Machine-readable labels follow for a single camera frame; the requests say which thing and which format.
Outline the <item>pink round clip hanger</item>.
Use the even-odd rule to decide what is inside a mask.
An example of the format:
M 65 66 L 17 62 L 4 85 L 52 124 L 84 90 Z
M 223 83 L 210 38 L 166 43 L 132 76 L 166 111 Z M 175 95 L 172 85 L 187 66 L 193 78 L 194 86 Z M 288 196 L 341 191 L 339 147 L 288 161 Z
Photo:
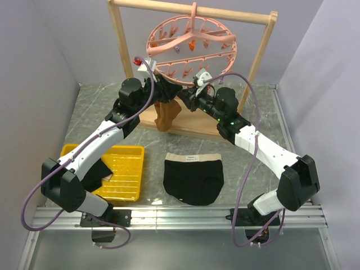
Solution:
M 147 55 L 156 60 L 155 71 L 173 83 L 192 84 L 201 69 L 216 75 L 230 71 L 237 56 L 236 36 L 224 24 L 197 12 L 171 17 L 150 33 Z

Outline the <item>black underwear beige waistband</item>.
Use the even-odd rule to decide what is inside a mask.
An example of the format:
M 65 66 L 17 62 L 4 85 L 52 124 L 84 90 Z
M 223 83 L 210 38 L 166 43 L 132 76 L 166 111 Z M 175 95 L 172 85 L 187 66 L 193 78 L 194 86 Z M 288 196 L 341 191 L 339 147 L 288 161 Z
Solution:
M 167 194 L 192 206 L 215 202 L 224 185 L 221 154 L 167 153 L 163 186 Z

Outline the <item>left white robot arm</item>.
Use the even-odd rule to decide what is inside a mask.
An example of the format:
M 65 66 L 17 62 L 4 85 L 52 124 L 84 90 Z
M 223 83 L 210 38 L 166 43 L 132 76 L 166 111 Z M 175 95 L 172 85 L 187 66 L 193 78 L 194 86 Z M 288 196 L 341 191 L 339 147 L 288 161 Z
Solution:
M 175 98 L 182 86 L 168 82 L 161 75 L 155 80 L 126 79 L 119 97 L 100 126 L 72 152 L 42 164 L 41 193 L 64 211 L 86 212 L 101 226 L 113 221 L 108 201 L 87 191 L 82 180 L 113 145 L 125 139 L 140 123 L 140 113 L 156 102 L 167 103 Z

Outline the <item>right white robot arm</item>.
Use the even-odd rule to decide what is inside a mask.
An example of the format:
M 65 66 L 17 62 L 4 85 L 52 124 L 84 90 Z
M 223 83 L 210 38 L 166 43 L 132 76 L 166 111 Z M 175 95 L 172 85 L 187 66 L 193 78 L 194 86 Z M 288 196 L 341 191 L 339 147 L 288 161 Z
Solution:
M 254 154 L 280 180 L 278 187 L 259 195 L 248 204 L 248 219 L 262 224 L 281 209 L 297 211 L 320 190 L 315 161 L 309 155 L 298 156 L 285 150 L 237 112 L 238 100 L 235 91 L 222 87 L 215 95 L 206 90 L 189 88 L 178 94 L 190 111 L 197 109 L 215 119 L 219 134 L 233 145 Z

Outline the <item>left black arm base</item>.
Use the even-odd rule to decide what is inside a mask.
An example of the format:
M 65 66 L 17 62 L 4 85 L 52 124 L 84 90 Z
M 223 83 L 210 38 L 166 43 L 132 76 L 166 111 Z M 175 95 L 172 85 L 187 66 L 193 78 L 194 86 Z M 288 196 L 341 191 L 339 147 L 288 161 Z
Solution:
M 80 228 L 91 229 L 91 239 L 94 245 L 102 249 L 117 249 L 125 246 L 131 240 L 131 232 L 128 229 L 131 225 L 132 211 L 130 209 L 112 209 L 103 217 L 95 217 L 83 213 L 80 219 Z M 117 229 L 125 232 L 125 241 L 118 246 L 108 246 L 115 240 Z

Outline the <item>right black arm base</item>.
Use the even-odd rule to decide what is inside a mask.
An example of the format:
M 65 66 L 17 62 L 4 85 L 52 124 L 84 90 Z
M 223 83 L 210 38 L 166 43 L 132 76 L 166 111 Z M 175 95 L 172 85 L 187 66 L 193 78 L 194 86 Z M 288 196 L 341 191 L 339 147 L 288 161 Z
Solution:
M 270 244 L 281 233 L 285 221 L 286 209 L 271 212 L 267 215 L 256 214 L 254 209 L 238 209 L 234 217 L 235 208 L 230 209 L 230 214 L 225 219 L 231 222 L 231 237 L 233 244 L 242 248 L 246 245 L 257 245 L 262 247 Z M 260 229 L 246 229 L 247 240 L 239 243 L 236 240 L 236 227 L 260 227 Z

